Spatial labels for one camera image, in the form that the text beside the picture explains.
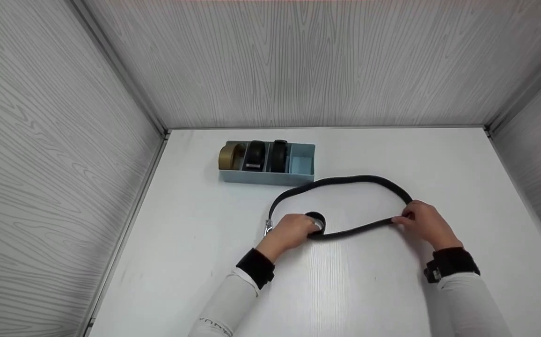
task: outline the black wrist strap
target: black wrist strap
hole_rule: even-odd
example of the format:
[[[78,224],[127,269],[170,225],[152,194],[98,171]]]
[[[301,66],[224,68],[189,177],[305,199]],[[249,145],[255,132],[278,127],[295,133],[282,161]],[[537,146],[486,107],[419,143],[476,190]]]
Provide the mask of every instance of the black wrist strap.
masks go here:
[[[433,260],[426,264],[424,270],[424,276],[429,283],[437,283],[442,278],[455,273],[481,274],[470,253],[462,247],[445,248],[433,252]]]
[[[252,248],[247,254],[239,260],[236,265],[242,271],[245,271],[251,277],[258,289],[262,289],[264,284],[271,282],[275,277],[275,265],[266,258],[261,252]]]

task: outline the hand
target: hand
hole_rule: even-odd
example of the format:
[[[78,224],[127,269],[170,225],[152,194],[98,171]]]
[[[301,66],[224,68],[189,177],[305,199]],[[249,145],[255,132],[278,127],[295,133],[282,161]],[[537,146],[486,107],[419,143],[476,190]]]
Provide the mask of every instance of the hand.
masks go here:
[[[285,251],[298,247],[306,241],[307,235],[319,230],[312,218],[303,214],[283,216],[279,224],[258,244],[256,250],[275,263]]]
[[[416,233],[418,237],[430,243],[435,251],[464,247],[437,209],[420,200],[409,203],[403,209],[402,216],[396,216],[392,221],[403,225],[405,230]]]

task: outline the person's right hand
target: person's right hand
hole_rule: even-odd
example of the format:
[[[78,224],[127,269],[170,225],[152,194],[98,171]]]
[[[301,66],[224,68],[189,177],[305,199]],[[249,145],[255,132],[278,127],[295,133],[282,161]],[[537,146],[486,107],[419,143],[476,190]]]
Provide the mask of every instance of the person's right hand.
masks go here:
[[[395,224],[401,224],[406,231],[416,233],[418,237],[430,243],[435,251],[451,247],[463,247],[450,225],[442,218],[433,205],[413,200],[402,216],[392,218]]]

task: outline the black belt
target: black belt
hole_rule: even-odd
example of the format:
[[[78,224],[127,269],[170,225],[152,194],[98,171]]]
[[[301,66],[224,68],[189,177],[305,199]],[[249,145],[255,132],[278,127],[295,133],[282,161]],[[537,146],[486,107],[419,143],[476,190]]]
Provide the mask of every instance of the black belt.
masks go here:
[[[268,217],[268,220],[266,220],[266,232],[264,233],[264,235],[266,235],[266,233],[272,230],[271,216],[272,216],[273,211],[275,211],[275,207],[277,207],[277,205],[281,201],[285,200],[286,198],[296,196],[304,192],[308,192],[309,190],[313,190],[321,186],[341,185],[343,183],[354,183],[354,182],[377,183],[383,186],[384,188],[390,190],[391,192],[394,192],[395,194],[397,194],[397,196],[399,196],[406,205],[412,202],[412,197],[410,197],[410,194],[408,194],[405,190],[403,190],[403,188],[397,186],[395,183],[383,177],[362,175],[362,176],[352,176],[352,177],[333,177],[333,178],[320,179],[318,181],[307,183],[306,185],[292,188],[291,190],[286,190],[285,192],[281,193],[275,199],[275,201],[273,201],[270,207],[269,217]],[[393,223],[391,221],[391,218],[387,218],[387,219],[372,222],[370,224],[352,228],[349,230],[344,230],[343,232],[324,234],[324,230],[326,228],[324,217],[317,212],[309,212],[306,214],[310,216],[311,218],[314,218],[315,220],[317,220],[317,223],[319,222],[320,224],[322,224],[321,230],[318,230],[317,232],[314,232],[308,235],[309,239],[313,239],[313,240],[343,239],[344,237],[360,234],[362,232],[366,232],[367,230],[371,230],[373,228],[378,228],[378,227]]]

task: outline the white table surface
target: white table surface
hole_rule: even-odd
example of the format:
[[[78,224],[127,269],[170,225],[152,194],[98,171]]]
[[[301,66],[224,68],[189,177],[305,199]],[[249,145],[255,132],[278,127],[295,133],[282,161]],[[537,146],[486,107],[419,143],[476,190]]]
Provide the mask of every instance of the white table surface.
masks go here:
[[[541,336],[541,228],[480,128],[182,130],[168,145],[112,276],[90,337],[187,335],[213,291],[262,237],[285,186],[220,181],[227,140],[316,144],[315,178],[372,174],[437,207],[480,267],[517,336]],[[327,186],[283,201],[320,211],[327,232],[397,215],[380,186]],[[308,242],[277,262],[275,279],[238,337],[449,335],[431,250],[396,228]]]

